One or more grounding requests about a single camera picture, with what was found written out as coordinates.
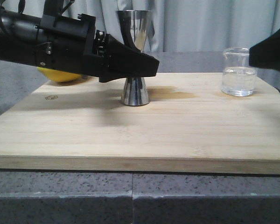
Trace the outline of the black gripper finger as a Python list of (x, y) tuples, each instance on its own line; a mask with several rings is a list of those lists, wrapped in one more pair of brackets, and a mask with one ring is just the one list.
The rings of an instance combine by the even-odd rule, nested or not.
[(249, 49), (249, 65), (280, 72), (280, 29)]

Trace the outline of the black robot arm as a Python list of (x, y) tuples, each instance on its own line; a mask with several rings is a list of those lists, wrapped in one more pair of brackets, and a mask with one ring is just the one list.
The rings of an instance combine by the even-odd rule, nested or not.
[(42, 17), (7, 11), (0, 1), (0, 60), (98, 77), (154, 77), (159, 61), (95, 27), (94, 16), (64, 17), (61, 0), (47, 0)]

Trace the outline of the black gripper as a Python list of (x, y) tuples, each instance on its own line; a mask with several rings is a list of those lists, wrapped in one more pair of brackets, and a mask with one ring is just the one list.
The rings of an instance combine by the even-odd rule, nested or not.
[(44, 14), (35, 21), (35, 65), (80, 75), (99, 77), (107, 83), (121, 78), (155, 77), (159, 61), (135, 45), (140, 16), (118, 11), (124, 44), (95, 28), (95, 17), (80, 20)]

